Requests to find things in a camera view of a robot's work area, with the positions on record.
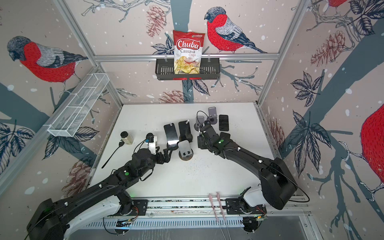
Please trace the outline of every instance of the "pine cone illustration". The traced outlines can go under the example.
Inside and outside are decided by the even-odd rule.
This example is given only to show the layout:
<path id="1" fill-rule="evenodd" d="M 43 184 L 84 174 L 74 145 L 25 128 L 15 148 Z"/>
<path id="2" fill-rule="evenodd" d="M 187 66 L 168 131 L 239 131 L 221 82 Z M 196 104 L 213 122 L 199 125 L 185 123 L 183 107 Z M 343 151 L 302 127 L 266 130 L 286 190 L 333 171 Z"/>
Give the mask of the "pine cone illustration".
<path id="1" fill-rule="evenodd" d="M 159 101 L 162 103 L 183 103 L 189 101 L 188 97 L 179 90 L 172 90 L 171 92 L 163 92 Z"/>
<path id="2" fill-rule="evenodd" d="M 149 7 L 147 11 L 147 34 L 153 38 L 153 36 L 159 35 L 161 30 L 164 29 L 166 23 L 166 15 L 164 11 L 156 5 L 152 5 Z"/>
<path id="3" fill-rule="evenodd" d="M 325 39 L 325 43 L 321 48 L 316 50 L 316 53 L 311 57 L 311 65 L 315 64 L 317 67 L 320 65 L 327 65 L 328 62 L 333 62 L 345 48 L 345 34 L 342 31 L 329 35 Z"/>
<path id="4" fill-rule="evenodd" d="M 69 170 L 69 177 L 67 178 L 68 184 L 62 188 L 62 191 L 65 192 L 64 197 L 73 196 L 83 190 L 85 182 L 91 173 L 89 164 L 92 160 L 93 158 L 91 157 L 84 157 L 76 162 Z"/>
<path id="5" fill-rule="evenodd" d="M 269 119 L 269 129 L 271 129 L 272 137 L 276 142 L 278 148 L 282 148 L 285 141 L 284 131 L 280 124 L 277 123 L 277 119 Z"/>

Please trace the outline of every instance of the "bird illustration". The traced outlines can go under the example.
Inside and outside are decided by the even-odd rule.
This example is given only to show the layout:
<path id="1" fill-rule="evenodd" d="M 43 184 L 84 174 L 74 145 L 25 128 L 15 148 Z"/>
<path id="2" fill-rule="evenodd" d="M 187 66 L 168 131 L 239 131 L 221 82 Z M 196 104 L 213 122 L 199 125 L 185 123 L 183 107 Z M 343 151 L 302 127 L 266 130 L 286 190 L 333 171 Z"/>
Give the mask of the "bird illustration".
<path id="1" fill-rule="evenodd" d="M 234 53 L 241 48 L 250 48 L 260 53 L 266 53 L 257 48 L 255 44 L 245 36 L 243 30 L 229 19 L 224 8 L 210 8 L 204 19 L 207 20 L 208 39 L 218 48 L 217 53 L 221 51 L 231 51 Z"/>
<path id="2" fill-rule="evenodd" d="M 60 48 L 43 46 L 24 36 L 11 39 L 7 49 L 13 61 L 19 59 L 36 77 L 51 83 L 63 83 L 64 90 L 59 93 L 59 96 L 64 92 L 69 93 L 65 90 L 65 81 L 72 75 L 77 77 L 74 72 L 77 64 L 88 59 Z"/>
<path id="3" fill-rule="evenodd" d="M 336 13 L 333 16 L 340 16 L 341 12 L 337 11 L 337 7 L 340 6 L 341 4 L 345 3 L 346 1 L 347 0 L 325 0 L 325 2 L 328 3 L 328 7 L 324 11 L 323 15 L 325 15 L 325 13 L 327 12 L 328 8 L 331 6 L 331 7 L 335 7 L 335 9 L 336 9 Z"/>
<path id="4" fill-rule="evenodd" d="M 379 177 L 380 184 L 373 190 L 371 190 L 365 183 L 359 182 L 359 184 L 366 187 L 371 193 L 372 198 L 368 200 L 374 202 L 375 193 L 380 189 L 384 189 L 384 104 L 376 112 L 370 115 L 361 126 L 362 154 L 356 154 L 349 151 L 346 143 L 341 143 L 346 147 L 348 154 L 344 159 L 345 161 L 348 161 L 349 154 L 362 158 Z"/>

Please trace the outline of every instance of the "bird head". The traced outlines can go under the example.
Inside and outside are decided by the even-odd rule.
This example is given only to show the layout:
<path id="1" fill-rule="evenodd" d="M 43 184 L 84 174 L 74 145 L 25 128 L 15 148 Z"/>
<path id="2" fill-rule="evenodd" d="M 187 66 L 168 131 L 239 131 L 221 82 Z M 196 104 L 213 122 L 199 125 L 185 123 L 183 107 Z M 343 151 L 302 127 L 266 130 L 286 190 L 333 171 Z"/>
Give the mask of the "bird head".
<path id="1" fill-rule="evenodd" d="M 9 56 L 13 61 L 20 59 L 20 61 L 25 61 L 24 46 L 30 43 L 31 40 L 24 36 L 16 36 L 13 39 L 9 40 L 7 44 L 7 49 Z"/>
<path id="2" fill-rule="evenodd" d="M 220 14 L 226 14 L 224 8 L 222 7 L 213 7 L 210 8 L 207 13 L 205 14 L 204 19 L 207 19 L 210 23 L 212 23 L 215 19 Z"/>

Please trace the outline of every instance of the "bird wing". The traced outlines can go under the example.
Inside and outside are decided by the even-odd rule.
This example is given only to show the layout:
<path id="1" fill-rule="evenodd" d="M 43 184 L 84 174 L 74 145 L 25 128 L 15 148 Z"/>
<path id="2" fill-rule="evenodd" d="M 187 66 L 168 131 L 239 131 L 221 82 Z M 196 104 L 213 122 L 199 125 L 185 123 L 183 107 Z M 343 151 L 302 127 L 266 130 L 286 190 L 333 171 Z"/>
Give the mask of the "bird wing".
<path id="1" fill-rule="evenodd" d="M 215 30 L 222 38 L 229 41 L 233 41 L 243 33 L 243 30 L 235 25 L 229 17 L 227 17 L 227 21 L 223 26 L 217 27 Z"/>
<path id="2" fill-rule="evenodd" d="M 59 68 L 70 63 L 88 59 L 80 54 L 69 53 L 60 48 L 46 47 L 40 44 L 37 44 L 37 46 L 41 52 L 41 57 L 37 64 L 45 68 Z"/>

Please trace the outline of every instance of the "gray floor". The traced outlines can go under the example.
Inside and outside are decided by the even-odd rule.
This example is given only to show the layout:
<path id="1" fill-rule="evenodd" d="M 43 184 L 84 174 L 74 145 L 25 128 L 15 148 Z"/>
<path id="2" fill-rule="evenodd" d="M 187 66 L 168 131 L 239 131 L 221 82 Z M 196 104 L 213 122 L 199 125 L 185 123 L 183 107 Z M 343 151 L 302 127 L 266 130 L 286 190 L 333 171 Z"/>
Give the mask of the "gray floor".
<path id="1" fill-rule="evenodd" d="M 222 228 L 227 240 L 228 232 Z M 255 234 L 242 228 L 229 228 L 232 240 L 306 240 L 299 217 L 269 217 L 264 220 Z M 79 230 L 68 240 L 224 240 L 220 228 L 184 228 L 161 230 L 130 230 L 123 235 L 112 235 L 102 230 Z"/>

